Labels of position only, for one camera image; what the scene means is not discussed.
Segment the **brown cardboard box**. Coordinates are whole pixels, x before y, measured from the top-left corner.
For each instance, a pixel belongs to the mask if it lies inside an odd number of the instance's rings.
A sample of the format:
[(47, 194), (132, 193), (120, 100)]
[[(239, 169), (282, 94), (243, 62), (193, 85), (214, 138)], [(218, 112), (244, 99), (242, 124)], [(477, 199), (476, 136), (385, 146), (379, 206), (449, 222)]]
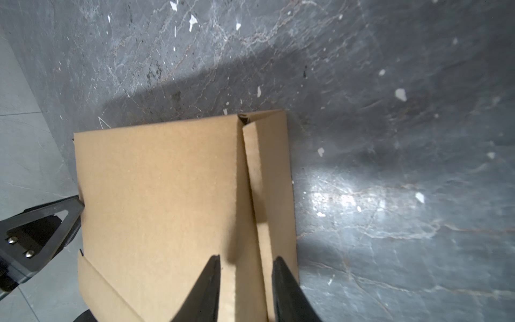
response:
[(220, 321), (273, 321), (272, 265), (299, 273), (286, 112), (75, 134), (79, 288), (98, 321), (171, 321), (212, 256)]

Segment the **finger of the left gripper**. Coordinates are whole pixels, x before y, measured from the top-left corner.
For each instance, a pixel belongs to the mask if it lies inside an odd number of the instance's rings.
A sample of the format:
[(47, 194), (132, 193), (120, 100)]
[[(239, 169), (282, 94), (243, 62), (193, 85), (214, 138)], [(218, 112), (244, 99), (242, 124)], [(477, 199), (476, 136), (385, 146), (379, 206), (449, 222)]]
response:
[(26, 282), (76, 237), (84, 204), (68, 197), (1, 221), (1, 281)]

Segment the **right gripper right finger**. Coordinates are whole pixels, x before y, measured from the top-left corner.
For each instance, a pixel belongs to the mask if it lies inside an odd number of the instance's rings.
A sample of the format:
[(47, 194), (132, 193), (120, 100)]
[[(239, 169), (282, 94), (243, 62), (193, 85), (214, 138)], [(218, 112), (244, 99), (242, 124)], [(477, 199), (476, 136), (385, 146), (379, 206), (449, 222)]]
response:
[(272, 292), (276, 321), (321, 322), (281, 256), (273, 263)]

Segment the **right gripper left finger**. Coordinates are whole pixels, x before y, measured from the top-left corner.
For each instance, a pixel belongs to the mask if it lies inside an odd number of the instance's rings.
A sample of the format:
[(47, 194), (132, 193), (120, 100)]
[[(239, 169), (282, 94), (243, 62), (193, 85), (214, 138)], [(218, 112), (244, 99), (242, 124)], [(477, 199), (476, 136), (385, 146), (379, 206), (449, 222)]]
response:
[(216, 322), (221, 288), (220, 255), (213, 255), (186, 297), (175, 317), (176, 321)]

